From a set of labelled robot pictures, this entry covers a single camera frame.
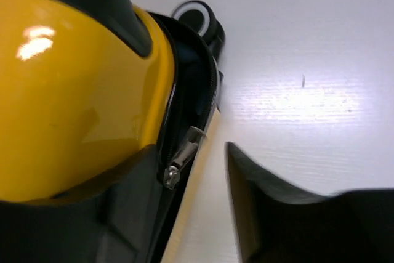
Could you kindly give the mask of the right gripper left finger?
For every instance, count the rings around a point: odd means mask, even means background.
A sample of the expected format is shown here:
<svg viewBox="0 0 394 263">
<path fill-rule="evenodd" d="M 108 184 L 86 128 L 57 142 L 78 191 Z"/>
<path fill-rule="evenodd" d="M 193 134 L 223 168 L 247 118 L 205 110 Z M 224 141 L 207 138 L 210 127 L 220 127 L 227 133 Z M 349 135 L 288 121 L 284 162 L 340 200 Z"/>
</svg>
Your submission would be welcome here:
<svg viewBox="0 0 394 263">
<path fill-rule="evenodd" d="M 149 145 L 58 198 L 1 203 L 2 262 L 153 262 L 163 186 Z"/>
</svg>

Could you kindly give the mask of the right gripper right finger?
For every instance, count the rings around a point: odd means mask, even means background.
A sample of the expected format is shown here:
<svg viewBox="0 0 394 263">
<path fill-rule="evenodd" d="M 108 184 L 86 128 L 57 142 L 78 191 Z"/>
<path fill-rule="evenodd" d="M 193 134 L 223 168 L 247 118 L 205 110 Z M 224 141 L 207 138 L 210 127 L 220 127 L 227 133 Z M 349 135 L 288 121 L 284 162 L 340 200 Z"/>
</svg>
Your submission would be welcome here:
<svg viewBox="0 0 394 263">
<path fill-rule="evenodd" d="M 393 190 L 322 196 L 263 168 L 226 144 L 242 262 L 392 262 Z"/>
</svg>

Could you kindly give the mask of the yellow Pikachu suitcase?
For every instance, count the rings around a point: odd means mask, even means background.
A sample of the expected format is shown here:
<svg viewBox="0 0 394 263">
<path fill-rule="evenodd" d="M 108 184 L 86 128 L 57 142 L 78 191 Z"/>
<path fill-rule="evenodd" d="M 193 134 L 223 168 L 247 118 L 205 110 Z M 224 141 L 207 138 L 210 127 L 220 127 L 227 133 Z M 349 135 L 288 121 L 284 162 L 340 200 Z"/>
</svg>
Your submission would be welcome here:
<svg viewBox="0 0 394 263">
<path fill-rule="evenodd" d="M 219 119 L 225 33 L 190 0 L 1 0 L 1 203 L 58 198 L 149 145 L 163 186 L 153 262 L 173 262 Z M 173 190 L 190 127 L 206 133 Z"/>
</svg>

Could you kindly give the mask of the silver zipper pull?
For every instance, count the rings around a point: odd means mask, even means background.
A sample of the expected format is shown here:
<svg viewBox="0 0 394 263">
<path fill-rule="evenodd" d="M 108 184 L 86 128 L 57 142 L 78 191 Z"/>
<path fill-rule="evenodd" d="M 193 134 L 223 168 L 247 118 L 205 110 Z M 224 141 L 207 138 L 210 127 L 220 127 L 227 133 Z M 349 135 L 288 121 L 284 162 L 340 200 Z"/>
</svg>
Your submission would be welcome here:
<svg viewBox="0 0 394 263">
<path fill-rule="evenodd" d="M 193 126 L 189 128 L 164 171 L 163 185 L 167 189 L 173 190 L 180 182 L 182 171 L 195 157 L 205 137 L 206 133 L 203 130 Z"/>
</svg>

